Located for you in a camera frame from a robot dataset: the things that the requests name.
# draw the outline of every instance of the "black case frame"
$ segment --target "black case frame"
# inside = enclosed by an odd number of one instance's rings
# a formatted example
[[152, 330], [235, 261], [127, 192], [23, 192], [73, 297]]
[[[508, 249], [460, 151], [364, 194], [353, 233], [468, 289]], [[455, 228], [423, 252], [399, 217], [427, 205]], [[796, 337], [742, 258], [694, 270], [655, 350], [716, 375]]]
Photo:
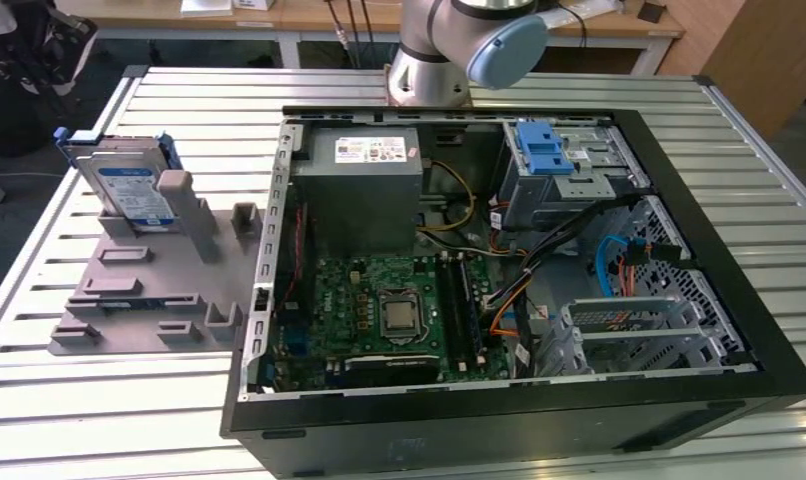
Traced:
[[530, 384], [405, 394], [316, 395], [237, 402], [236, 341], [221, 434], [239, 439], [277, 477], [666, 449], [734, 419], [806, 399], [806, 367], [636, 111], [522, 108], [292, 107], [317, 115], [437, 113], [607, 117], [619, 128], [760, 371], [724, 375]]

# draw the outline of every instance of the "green motherboard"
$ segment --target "green motherboard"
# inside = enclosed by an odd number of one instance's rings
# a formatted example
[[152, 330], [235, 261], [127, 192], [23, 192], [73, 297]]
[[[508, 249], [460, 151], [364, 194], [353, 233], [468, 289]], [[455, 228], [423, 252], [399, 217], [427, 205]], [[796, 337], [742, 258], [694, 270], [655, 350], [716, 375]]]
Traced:
[[[311, 324], [293, 327], [296, 332], [285, 329], [283, 334], [285, 343], [299, 346], [296, 354], [291, 349], [283, 362], [288, 389], [335, 388], [329, 385], [331, 362], [369, 355], [439, 357], [439, 383], [508, 377], [500, 341], [478, 339], [478, 361], [470, 367], [460, 367], [450, 358], [448, 340], [454, 343], [475, 340], [468, 335], [458, 335], [467, 338], [447, 335], [443, 318], [447, 309], [441, 308], [440, 298], [444, 289], [436, 275], [439, 262], [432, 256], [319, 260]], [[471, 305], [479, 309], [480, 299], [491, 292], [487, 265], [479, 256], [463, 263]]]

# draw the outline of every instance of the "blue hard drive label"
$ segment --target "blue hard drive label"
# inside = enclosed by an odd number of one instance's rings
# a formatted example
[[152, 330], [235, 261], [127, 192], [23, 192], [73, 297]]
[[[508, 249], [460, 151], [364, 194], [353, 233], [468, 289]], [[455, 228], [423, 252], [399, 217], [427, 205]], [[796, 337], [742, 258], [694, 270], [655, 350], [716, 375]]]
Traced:
[[112, 202], [136, 225], [163, 226], [175, 222], [168, 202], [156, 191], [156, 176], [148, 168], [99, 168], [100, 183]]

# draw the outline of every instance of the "slotted aluminum table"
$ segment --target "slotted aluminum table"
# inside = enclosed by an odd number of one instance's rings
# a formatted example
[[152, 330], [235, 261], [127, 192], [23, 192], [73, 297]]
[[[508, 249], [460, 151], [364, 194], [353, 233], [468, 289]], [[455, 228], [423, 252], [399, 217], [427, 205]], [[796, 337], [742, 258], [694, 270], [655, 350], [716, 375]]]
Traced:
[[[283, 105], [381, 105], [379, 72], [152, 68], [124, 78], [97, 128], [177, 140], [212, 208], [265, 204]], [[531, 75], [475, 105], [642, 112], [806, 362], [806, 191], [714, 87], [691, 78]], [[55, 357], [65, 299], [101, 231], [69, 173], [0, 288], [0, 479], [269, 478], [219, 437], [229, 352]], [[695, 480], [806, 478], [806, 401], [668, 452], [387, 474]]]

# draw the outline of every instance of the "cpu socket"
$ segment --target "cpu socket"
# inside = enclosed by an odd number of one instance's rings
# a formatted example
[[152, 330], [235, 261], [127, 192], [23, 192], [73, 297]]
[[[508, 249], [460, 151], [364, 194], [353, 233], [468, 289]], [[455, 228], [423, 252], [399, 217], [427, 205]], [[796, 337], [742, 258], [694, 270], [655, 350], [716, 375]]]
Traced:
[[420, 296], [412, 288], [379, 290], [379, 331], [384, 338], [409, 340], [420, 335]]

